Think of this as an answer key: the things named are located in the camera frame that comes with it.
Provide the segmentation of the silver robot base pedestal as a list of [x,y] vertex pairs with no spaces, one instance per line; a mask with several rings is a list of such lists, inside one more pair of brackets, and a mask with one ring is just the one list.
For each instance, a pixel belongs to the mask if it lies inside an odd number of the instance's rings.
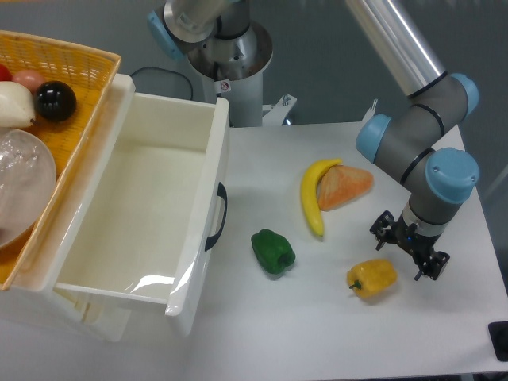
[[232,126],[262,125],[263,74],[273,45],[248,1],[166,1],[147,23],[163,52],[199,75],[207,102],[227,99]]

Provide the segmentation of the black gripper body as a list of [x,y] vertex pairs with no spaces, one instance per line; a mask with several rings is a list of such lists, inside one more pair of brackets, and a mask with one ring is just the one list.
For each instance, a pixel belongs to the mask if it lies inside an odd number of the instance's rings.
[[425,236],[417,232],[417,227],[414,223],[407,225],[400,217],[394,226],[394,242],[409,253],[418,266],[438,263],[440,257],[434,250],[434,245],[441,235]]

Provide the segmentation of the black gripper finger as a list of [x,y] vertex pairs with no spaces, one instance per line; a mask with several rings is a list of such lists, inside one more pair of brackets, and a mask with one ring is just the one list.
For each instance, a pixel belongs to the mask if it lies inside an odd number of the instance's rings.
[[434,249],[414,253],[414,262],[418,266],[418,273],[414,280],[418,281],[422,276],[437,280],[450,260],[446,252],[435,251]]
[[385,244],[395,244],[395,219],[393,214],[385,210],[371,226],[370,233],[375,236],[376,250],[380,250]]

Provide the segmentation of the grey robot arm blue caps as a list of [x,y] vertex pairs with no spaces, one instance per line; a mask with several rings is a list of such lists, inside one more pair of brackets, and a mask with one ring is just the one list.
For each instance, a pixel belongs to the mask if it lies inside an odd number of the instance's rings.
[[356,149],[409,191],[399,217],[383,212],[370,228],[377,246],[408,253],[418,276],[436,280],[450,256],[434,245],[479,180],[475,159],[457,148],[434,149],[479,103],[475,83],[450,74],[399,1],[349,1],[347,6],[410,101],[399,117],[365,122]]

